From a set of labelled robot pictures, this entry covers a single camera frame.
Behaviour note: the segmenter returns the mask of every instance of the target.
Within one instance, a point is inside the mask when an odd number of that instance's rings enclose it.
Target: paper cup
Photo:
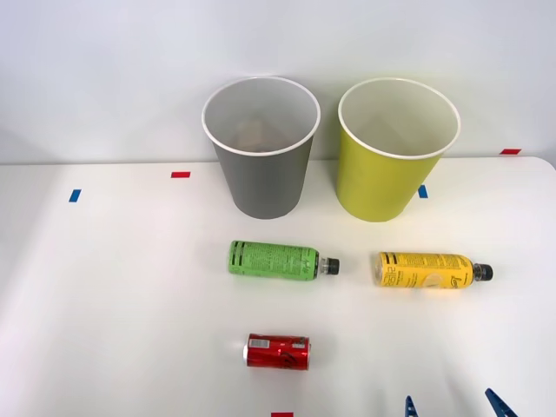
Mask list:
[[[243,79],[208,99],[202,126],[239,210],[273,219],[297,205],[320,120],[313,94],[285,78]]]
[[[338,199],[367,222],[401,213],[460,133],[460,115],[446,97],[401,78],[355,85],[341,99],[338,114]]]

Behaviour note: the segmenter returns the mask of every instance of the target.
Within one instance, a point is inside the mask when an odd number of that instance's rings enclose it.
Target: plastic bottle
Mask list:
[[[339,260],[320,258],[313,248],[243,241],[233,241],[229,247],[232,274],[312,281],[318,274],[337,275],[339,270]]]
[[[381,287],[465,288],[474,281],[490,281],[493,269],[462,255],[380,252],[374,280]]]

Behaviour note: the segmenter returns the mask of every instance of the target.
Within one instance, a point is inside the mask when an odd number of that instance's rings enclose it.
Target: bottle cap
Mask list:
[[[340,260],[336,258],[328,258],[328,272],[330,275],[338,275],[340,272]]]
[[[493,267],[486,265],[485,263],[480,263],[480,277],[477,281],[490,281],[493,279]]]

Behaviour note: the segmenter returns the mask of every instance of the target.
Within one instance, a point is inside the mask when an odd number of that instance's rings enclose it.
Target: red can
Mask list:
[[[248,367],[309,370],[311,345],[308,337],[250,334],[243,348]]]

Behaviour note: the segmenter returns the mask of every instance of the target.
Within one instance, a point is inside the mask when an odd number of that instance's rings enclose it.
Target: table surface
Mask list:
[[[488,387],[552,414],[553,167],[443,159],[384,223],[343,210],[335,170],[311,162],[299,205],[263,221],[217,163],[0,167],[0,415],[397,417],[410,394],[422,417],[494,416]],[[341,272],[233,276],[234,239],[317,248]],[[494,279],[378,288],[381,250],[459,253]],[[245,367],[249,333],[309,336],[310,370]]]

